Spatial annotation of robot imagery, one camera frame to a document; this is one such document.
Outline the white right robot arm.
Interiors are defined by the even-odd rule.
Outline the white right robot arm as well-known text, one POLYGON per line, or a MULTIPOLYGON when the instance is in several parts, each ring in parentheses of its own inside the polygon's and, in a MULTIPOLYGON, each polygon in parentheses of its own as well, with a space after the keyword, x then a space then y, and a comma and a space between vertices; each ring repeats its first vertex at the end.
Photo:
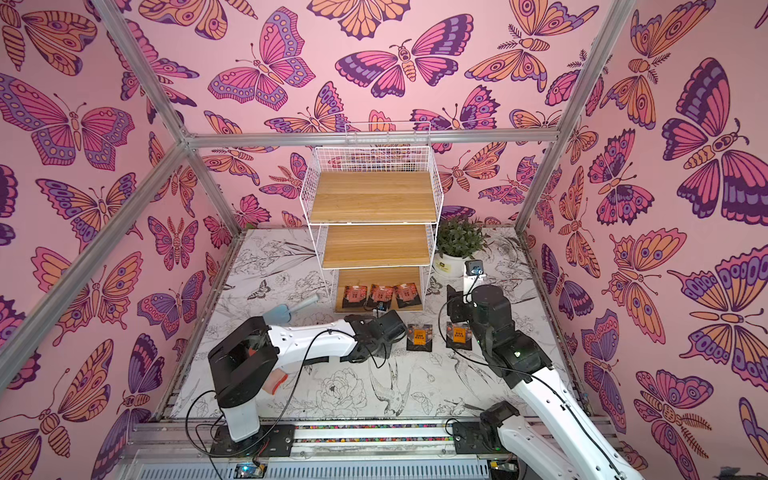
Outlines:
POLYGON ((640 479, 642 474, 606 440, 571 395, 551 359, 512 318, 511 303, 494 285, 447 288, 452 321, 466 323, 484 363, 546 426, 547 440, 510 403, 481 415, 486 436, 541 479, 640 479))

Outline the orange-label tea bag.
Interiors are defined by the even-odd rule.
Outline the orange-label tea bag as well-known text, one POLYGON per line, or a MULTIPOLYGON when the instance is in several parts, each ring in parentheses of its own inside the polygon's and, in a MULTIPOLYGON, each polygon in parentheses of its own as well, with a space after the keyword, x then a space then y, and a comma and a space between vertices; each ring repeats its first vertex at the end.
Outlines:
POLYGON ((406 350, 431 352, 433 350, 433 328, 429 324, 408 324, 406 350))
POLYGON ((471 351, 473 337, 469 324, 467 322, 447 322, 445 342, 449 349, 471 351))

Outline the red tea bag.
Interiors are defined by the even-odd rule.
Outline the red tea bag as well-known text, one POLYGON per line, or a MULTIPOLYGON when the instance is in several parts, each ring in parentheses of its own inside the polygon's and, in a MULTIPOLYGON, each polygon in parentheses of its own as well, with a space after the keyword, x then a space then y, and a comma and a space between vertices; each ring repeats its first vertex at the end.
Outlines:
POLYGON ((373 284, 367 298, 366 308, 369 310, 387 311, 391 307, 393 296, 393 286, 373 284))
POLYGON ((362 308, 367 300, 368 288, 366 285, 348 285, 344 287, 341 306, 344 309, 362 308))
POLYGON ((403 283, 395 286, 395 298, 397 307, 405 309, 421 306, 421 296, 415 283, 403 283))

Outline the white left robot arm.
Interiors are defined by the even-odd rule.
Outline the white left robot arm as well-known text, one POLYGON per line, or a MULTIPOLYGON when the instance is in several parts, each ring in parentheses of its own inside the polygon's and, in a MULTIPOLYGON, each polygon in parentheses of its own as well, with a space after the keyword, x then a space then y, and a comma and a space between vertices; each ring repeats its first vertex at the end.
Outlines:
POLYGON ((269 325, 261 316, 246 319, 208 353, 215 398, 230 439, 242 442, 260 432, 257 395, 275 370, 286 372, 332 357, 349 363, 386 360, 406 336, 407 327, 395 311, 300 327, 269 325))

